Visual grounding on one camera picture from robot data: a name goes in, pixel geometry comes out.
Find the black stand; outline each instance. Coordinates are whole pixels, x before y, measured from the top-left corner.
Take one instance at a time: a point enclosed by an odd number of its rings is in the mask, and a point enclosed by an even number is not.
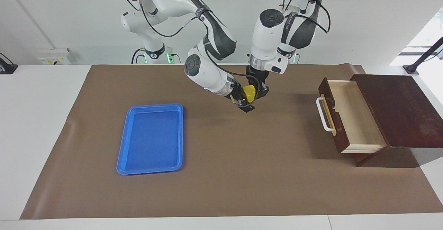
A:
[[[8,64],[8,68],[5,68],[5,71],[0,71],[0,74],[13,74],[18,67],[19,67],[19,65],[16,65],[16,64],[12,64],[12,65]]]
[[[443,45],[443,37],[440,38],[440,40],[438,40],[432,47],[430,47],[429,50],[426,51],[426,53],[424,53],[414,64],[409,66],[405,65],[403,66],[403,68],[405,68],[408,74],[419,74],[417,72],[417,67],[421,63],[423,63],[423,61],[426,60],[430,55],[432,55],[432,53],[434,53],[435,50],[437,50],[441,45]]]
[[[0,74],[12,74],[17,69],[19,65],[7,64],[2,58],[0,58]]]

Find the yellow block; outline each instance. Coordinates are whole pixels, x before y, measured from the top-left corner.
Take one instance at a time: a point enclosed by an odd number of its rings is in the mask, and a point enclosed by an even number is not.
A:
[[[248,85],[243,87],[243,91],[246,94],[246,98],[248,99],[248,102],[254,101],[255,98],[255,87],[254,85]]]

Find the green light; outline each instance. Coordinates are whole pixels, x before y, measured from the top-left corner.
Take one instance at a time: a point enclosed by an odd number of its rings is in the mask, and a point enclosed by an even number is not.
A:
[[[292,60],[292,64],[298,64],[300,60],[300,55],[297,53],[296,56],[294,56],[294,59]]]
[[[174,57],[172,57],[172,55],[170,53],[167,53],[166,55],[168,57],[168,62],[169,63],[174,63]]]

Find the brown paper mat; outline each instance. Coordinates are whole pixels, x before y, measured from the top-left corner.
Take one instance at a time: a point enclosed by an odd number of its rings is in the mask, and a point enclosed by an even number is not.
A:
[[[355,73],[364,72],[289,66],[244,113],[182,66],[92,66],[21,219],[442,212],[420,168],[357,168],[336,152],[317,88]],[[119,175],[127,110],[162,103],[185,108],[182,168]]]

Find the blue tray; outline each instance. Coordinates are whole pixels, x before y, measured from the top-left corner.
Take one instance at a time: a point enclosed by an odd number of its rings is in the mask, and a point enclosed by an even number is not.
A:
[[[138,105],[126,114],[117,172],[122,175],[178,170],[183,162],[183,106]]]

